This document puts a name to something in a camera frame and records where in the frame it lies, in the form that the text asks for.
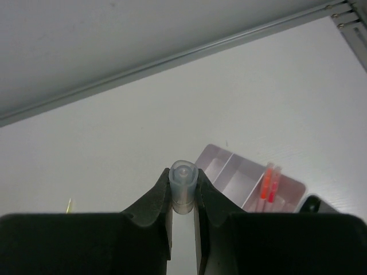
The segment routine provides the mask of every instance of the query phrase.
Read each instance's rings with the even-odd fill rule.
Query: yellow object
[[[69,199],[69,203],[68,203],[68,207],[67,207],[67,214],[69,214],[71,212],[71,207],[72,207],[72,200]]]

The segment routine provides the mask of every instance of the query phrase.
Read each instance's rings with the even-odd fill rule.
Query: white tabletop
[[[121,211],[213,143],[367,221],[367,74],[329,18],[0,129],[0,213]],[[168,274],[194,274],[193,215]]]

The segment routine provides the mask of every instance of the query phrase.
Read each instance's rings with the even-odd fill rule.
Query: plastic vial
[[[169,172],[172,206],[178,214],[185,215],[194,207],[198,168],[185,160],[176,161]]]

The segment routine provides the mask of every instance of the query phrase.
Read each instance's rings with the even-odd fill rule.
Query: small plastic tube
[[[172,206],[178,214],[185,215],[194,207],[198,172],[195,164],[185,160],[176,161],[170,169],[168,177],[172,193]]]
[[[282,168],[279,167],[279,166],[276,166],[274,168],[273,174],[271,176],[270,193],[269,193],[268,199],[265,203],[264,212],[271,212],[272,211],[275,196],[276,196],[276,193],[278,192],[278,187],[279,187],[279,181],[280,181],[281,174],[282,174]]]
[[[269,162],[266,166],[265,173],[263,176],[263,180],[261,182],[261,189],[260,189],[260,196],[257,200],[256,205],[256,212],[263,212],[265,201],[268,197],[269,193],[269,186],[270,186],[270,180],[271,180],[271,174],[273,172],[274,164]]]

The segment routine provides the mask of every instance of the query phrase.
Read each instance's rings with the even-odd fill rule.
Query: black object
[[[0,220],[0,274],[165,274],[171,193],[156,185],[118,214],[29,214]],[[343,214],[251,214],[199,170],[199,274],[367,274],[367,228]]]
[[[17,214],[0,220],[0,274],[166,274],[172,207],[165,169],[121,213]]]
[[[301,206],[300,213],[337,213],[338,211],[316,195],[310,195]]]

